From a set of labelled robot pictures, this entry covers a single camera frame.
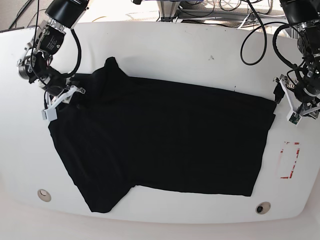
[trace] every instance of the table surface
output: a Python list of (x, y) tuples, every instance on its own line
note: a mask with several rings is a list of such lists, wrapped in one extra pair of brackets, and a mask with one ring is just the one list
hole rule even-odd
[[(262, 62), (244, 65), (240, 47), (249, 33), (246, 30), (186, 23), (95, 22), (78, 24), (75, 31), (82, 46), (79, 73), (90, 74), (113, 56), (129, 76), (215, 87), (273, 100), (273, 78), (288, 71), (272, 50), (271, 35)], [(18, 75), (16, 62), (33, 34), (33, 28), (0, 34), (0, 176), (13, 199), (66, 213), (157, 223), (255, 222), (295, 217), (304, 209), (320, 167), (320, 122), (304, 118), (298, 127), (288, 123), (289, 104), (284, 98), (275, 110), (251, 197), (136, 186), (110, 213), (91, 213), (55, 151), (48, 122), (42, 120), (43, 90)], [(263, 35), (254, 34), (244, 48), (244, 58), (249, 62), (258, 59), (263, 44)], [(278, 48), (291, 62), (301, 61), (295, 40), (279, 37)], [(68, 31), (52, 66), (67, 72), (74, 68), (76, 58), (77, 47)], [(284, 142), (300, 143), (294, 174), (289, 179), (281, 178), (285, 176), (279, 171), (290, 174), (295, 156), (290, 151), (295, 147), (289, 147), (280, 158)], [(39, 189), (47, 190), (52, 200), (41, 201)], [(262, 202), (270, 202), (271, 209), (259, 215), (256, 207)]]

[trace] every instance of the floor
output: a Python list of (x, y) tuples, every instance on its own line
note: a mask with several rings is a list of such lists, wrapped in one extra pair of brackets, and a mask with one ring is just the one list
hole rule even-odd
[[(0, 31), (8, 29), (9, 25), (15, 19), (18, 11), (27, 0), (0, 0)], [(45, 9), (53, 0), (40, 0), (39, 21), (46, 19)], [(271, 15), (283, 14), (278, 0), (262, 0), (254, 4), (256, 10), (260, 13), (266, 13), (272, 2)], [(203, 0), (202, 4), (192, 6), (192, 8), (210, 11), (222, 11), (219, 6), (229, 10), (237, 6), (240, 0)], [(158, 4), (155, 0), (145, 0), (141, 5), (135, 5), (131, 0), (90, 0), (89, 10), (83, 15), (80, 23), (101, 22), (101, 21), (156, 21), (159, 17)], [(37, 0), (33, 0), (30, 7), (17, 21), (17, 27), (26, 27), (36, 24), (35, 13), (37, 12)], [(241, 5), (235, 10), (239, 13), (248, 13), (248, 4), (241, 2)]]

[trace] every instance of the black t-shirt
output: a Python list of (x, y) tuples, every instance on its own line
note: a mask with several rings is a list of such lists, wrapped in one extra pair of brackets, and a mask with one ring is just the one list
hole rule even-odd
[(136, 185), (251, 196), (276, 104), (223, 89), (129, 77), (108, 58), (49, 130), (92, 212)]

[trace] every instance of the black fabric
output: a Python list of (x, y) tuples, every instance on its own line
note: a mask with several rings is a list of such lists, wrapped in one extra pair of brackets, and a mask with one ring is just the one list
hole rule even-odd
[(78, 76), (85, 95), (49, 130), (92, 212), (130, 188), (251, 196), (276, 104), (217, 88), (128, 77), (116, 60)]

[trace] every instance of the metal grommet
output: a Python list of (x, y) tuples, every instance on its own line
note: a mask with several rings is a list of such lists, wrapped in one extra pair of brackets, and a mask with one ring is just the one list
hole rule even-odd
[(270, 202), (263, 202), (263, 203), (260, 203), (256, 208), (255, 208), (255, 212), (257, 214), (260, 214), (260, 215), (263, 215), (263, 214), (266, 214), (271, 208), (271, 204)]
[(49, 192), (47, 192), (46, 190), (44, 189), (40, 189), (38, 190), (38, 197), (44, 201), (44, 202), (50, 202), (51, 201), (51, 195)]

